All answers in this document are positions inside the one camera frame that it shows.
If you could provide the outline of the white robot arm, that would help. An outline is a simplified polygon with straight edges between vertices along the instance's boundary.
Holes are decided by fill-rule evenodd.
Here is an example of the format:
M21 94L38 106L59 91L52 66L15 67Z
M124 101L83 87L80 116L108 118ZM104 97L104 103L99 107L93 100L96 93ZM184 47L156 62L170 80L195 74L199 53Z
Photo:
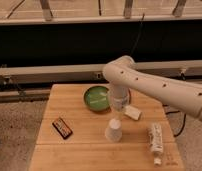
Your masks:
M128 105L129 90L134 89L202 122L202 84L138 72L130 56L105 64L102 73L109 82L110 104L117 111Z

